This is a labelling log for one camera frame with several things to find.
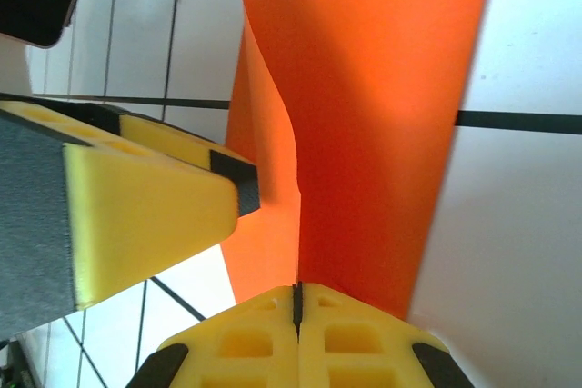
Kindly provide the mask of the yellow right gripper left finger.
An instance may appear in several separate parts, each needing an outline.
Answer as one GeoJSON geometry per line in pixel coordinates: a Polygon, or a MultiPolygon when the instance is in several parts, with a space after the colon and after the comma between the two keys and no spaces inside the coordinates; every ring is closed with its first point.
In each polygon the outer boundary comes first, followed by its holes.
{"type": "Polygon", "coordinates": [[[279,286],[166,339],[132,387],[297,387],[294,288],[279,286]]]}

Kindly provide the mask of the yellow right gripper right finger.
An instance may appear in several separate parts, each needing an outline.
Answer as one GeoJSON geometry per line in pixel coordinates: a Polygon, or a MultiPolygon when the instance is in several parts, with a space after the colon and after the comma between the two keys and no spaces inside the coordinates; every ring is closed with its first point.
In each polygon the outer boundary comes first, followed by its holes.
{"type": "Polygon", "coordinates": [[[441,340],[322,284],[297,285],[300,387],[472,387],[441,340]]]}

